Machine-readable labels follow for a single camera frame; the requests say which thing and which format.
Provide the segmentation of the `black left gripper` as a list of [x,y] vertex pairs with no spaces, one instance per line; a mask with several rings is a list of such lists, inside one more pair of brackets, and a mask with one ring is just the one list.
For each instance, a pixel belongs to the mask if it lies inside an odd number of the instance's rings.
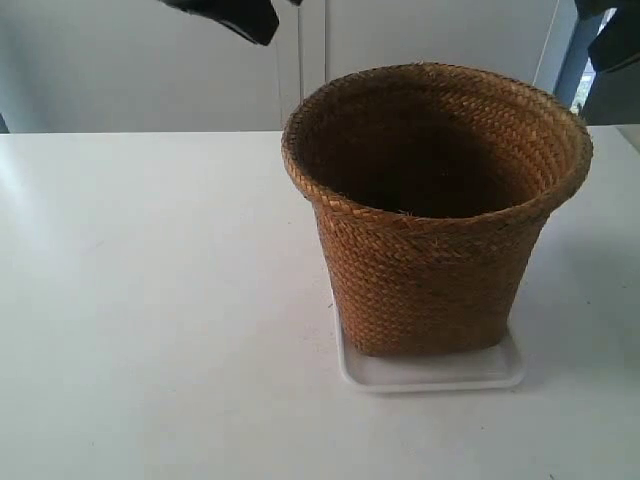
[[279,17],[269,0],[162,0],[162,3],[212,20],[255,45],[269,45],[279,27]]

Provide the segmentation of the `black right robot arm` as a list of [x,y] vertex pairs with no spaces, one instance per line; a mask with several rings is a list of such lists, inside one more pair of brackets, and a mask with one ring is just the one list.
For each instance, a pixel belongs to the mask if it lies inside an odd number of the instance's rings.
[[614,9],[588,47],[594,71],[610,73],[639,62],[639,0],[575,0],[580,20]]

